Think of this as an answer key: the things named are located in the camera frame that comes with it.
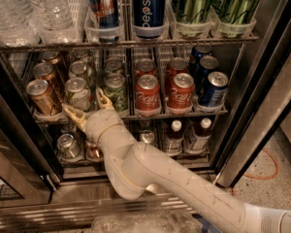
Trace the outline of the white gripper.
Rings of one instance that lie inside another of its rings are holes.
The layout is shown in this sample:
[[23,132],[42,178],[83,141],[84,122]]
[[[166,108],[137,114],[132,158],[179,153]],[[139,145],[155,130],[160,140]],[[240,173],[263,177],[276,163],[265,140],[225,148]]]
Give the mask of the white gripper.
[[96,144],[100,141],[108,145],[119,144],[120,129],[123,121],[118,113],[113,110],[113,102],[104,93],[102,88],[96,89],[96,95],[99,107],[104,110],[93,113],[88,119],[84,111],[68,104],[62,105],[63,111]]

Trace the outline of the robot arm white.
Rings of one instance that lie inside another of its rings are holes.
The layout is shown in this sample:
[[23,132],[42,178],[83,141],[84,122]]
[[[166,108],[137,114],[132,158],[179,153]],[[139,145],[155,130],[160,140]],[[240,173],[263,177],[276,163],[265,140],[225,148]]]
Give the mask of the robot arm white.
[[68,104],[62,108],[103,152],[108,178],[122,198],[135,200],[155,183],[222,233],[291,233],[291,211],[245,203],[183,167],[165,152],[137,141],[110,101],[92,113]]

